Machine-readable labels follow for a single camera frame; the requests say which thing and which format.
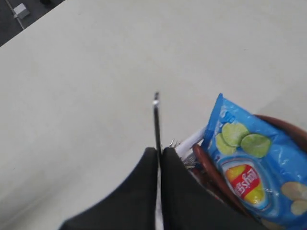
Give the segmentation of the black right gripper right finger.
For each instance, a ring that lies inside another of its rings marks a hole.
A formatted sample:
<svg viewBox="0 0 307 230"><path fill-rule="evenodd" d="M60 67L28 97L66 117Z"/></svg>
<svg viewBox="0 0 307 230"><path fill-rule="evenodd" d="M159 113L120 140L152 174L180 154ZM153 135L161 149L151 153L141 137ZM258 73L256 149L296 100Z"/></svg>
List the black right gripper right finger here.
<svg viewBox="0 0 307 230"><path fill-rule="evenodd" d="M161 157L161 196L165 230L264 229L209 194L170 147Z"/></svg>

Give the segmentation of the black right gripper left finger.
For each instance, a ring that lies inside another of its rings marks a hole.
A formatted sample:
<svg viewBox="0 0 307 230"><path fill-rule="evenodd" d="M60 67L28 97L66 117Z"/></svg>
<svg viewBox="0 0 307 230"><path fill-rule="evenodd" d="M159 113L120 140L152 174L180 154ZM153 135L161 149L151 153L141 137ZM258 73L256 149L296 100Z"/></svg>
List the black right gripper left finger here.
<svg viewBox="0 0 307 230"><path fill-rule="evenodd" d="M140 161L106 198L66 220L62 230L154 230L157 151L145 149Z"/></svg>

